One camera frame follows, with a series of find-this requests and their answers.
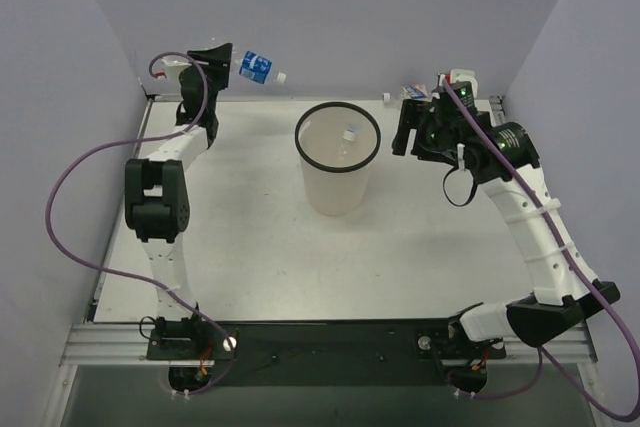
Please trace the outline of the white blue label plastic bottle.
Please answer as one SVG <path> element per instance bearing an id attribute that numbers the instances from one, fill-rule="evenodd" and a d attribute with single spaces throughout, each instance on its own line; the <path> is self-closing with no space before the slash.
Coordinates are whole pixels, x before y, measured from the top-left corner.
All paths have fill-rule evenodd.
<path id="1" fill-rule="evenodd" d="M 425 102 L 429 101 L 430 97 L 430 92 L 424 84 L 403 84 L 393 92 L 385 92 L 382 100 L 387 107 L 400 108 L 404 100 Z"/>

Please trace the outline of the clear crushed plastic bottle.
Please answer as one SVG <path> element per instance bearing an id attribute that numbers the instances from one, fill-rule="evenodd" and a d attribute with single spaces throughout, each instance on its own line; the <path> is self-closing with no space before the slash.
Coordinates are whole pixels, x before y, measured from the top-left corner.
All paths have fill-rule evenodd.
<path id="1" fill-rule="evenodd" d="M 341 136 L 340 144 L 338 147 L 337 155 L 339 158 L 346 158 L 349 152 L 353 149 L 358 139 L 358 130 L 355 126 L 346 128 Z"/>

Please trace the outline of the white bin with black rim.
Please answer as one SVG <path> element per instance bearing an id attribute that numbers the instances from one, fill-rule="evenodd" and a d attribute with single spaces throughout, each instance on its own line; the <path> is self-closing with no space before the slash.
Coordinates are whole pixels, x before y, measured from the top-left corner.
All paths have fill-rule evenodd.
<path id="1" fill-rule="evenodd" d="M 357 128 L 358 139 L 348 156 L 339 158 L 342 133 L 350 126 Z M 311 207 L 326 216 L 342 216 L 358 208 L 381 140 L 378 122 L 360 106 L 332 101 L 307 110 L 296 124 L 294 144 Z"/>

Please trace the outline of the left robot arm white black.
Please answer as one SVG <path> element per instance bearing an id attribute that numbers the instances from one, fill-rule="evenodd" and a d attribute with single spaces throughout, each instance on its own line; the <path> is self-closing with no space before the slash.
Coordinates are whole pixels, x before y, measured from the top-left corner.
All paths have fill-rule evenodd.
<path id="1" fill-rule="evenodd" d="M 174 130 L 150 155 L 125 165 L 125 221 L 149 260 L 157 295 L 150 346 L 167 359 L 202 358 L 216 347 L 234 353 L 236 347 L 233 336 L 199 314 L 183 244 L 191 217 L 185 172 L 216 139 L 217 96 L 229 84 L 233 53 L 224 43 L 190 51 L 182 62 L 165 61 L 163 73 L 179 83 L 182 96 Z"/>

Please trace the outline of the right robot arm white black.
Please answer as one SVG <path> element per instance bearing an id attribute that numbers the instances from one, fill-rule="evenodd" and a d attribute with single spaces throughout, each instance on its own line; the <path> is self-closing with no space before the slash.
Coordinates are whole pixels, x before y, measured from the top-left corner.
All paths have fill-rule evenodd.
<path id="1" fill-rule="evenodd" d="M 547 189 L 540 157 L 518 123 L 494 125 L 476 108 L 468 81 L 439 86 L 431 98 L 402 100 L 397 156 L 470 172 L 474 189 L 494 203 L 529 272 L 533 292 L 520 300 L 471 306 L 453 328 L 473 343 L 515 336 L 540 347 L 620 298 L 580 257 Z"/>

